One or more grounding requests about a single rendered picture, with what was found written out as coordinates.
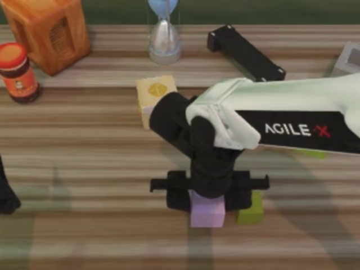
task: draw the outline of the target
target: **sand timer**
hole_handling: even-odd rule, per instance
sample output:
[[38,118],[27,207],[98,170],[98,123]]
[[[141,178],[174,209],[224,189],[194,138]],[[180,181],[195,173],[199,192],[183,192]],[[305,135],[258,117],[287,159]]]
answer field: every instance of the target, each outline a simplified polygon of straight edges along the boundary
[[[149,55],[150,58],[162,65],[176,62],[181,55],[181,43],[178,29],[170,19],[173,13],[177,13],[177,25],[179,25],[179,11],[174,12],[179,5],[179,0],[146,0],[149,7],[147,18],[150,26]],[[156,17],[155,25],[149,22],[149,11]]]

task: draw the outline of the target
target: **brown jar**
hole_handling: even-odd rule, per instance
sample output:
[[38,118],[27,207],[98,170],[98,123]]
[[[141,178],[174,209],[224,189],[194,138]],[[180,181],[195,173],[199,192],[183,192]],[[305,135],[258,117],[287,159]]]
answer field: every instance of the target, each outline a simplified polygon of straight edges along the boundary
[[40,95],[28,53],[20,43],[0,45],[0,75],[14,101],[30,103]]

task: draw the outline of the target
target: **black object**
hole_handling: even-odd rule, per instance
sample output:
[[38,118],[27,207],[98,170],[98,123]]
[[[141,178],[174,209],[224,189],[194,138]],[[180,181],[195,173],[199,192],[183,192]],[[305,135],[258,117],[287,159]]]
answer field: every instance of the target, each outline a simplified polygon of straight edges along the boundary
[[338,111],[236,111],[261,135],[261,145],[360,154],[360,138]]
[[208,34],[208,49],[221,50],[233,57],[257,82],[285,79],[283,68],[275,65],[229,24]]
[[167,179],[152,179],[150,190],[167,190],[172,209],[190,211],[189,189],[209,199],[225,195],[227,210],[251,207],[251,190],[268,189],[268,177],[254,180],[249,172],[234,172],[242,151],[214,147],[215,129],[207,119],[195,117],[188,125],[186,107],[195,99],[169,93],[151,113],[150,128],[191,159],[191,176],[170,171]]
[[0,214],[11,215],[21,206],[19,198],[10,187],[0,156]]

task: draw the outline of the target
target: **green block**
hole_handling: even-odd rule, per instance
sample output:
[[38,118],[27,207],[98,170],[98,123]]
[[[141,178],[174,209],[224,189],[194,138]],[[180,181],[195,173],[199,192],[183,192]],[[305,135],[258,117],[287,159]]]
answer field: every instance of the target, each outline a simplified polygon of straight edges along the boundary
[[238,224],[257,224],[263,220],[264,208],[261,191],[253,191],[251,197],[252,206],[237,212]]
[[314,158],[317,158],[317,159],[324,159],[326,156],[325,152],[320,152],[320,151],[297,150],[297,152],[304,154],[304,155],[313,156]]

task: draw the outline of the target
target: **wooden table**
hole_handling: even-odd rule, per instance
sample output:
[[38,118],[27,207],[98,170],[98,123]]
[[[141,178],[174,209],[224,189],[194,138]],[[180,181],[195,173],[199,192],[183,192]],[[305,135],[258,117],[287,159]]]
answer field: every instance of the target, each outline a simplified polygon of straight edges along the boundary
[[[360,158],[326,160],[290,151],[244,153],[237,169],[269,174],[263,224],[189,229],[168,210],[150,178],[188,169],[189,160],[142,129],[134,81],[173,74],[190,97],[233,63],[206,49],[216,26],[184,26],[181,61],[158,67],[147,58],[143,26],[90,27],[94,53],[54,78],[37,70],[43,96],[30,105],[0,91],[0,153],[23,206],[0,217],[4,270],[358,270]],[[237,26],[288,72],[316,78],[331,70],[358,26]],[[0,28],[0,42],[12,41]]]

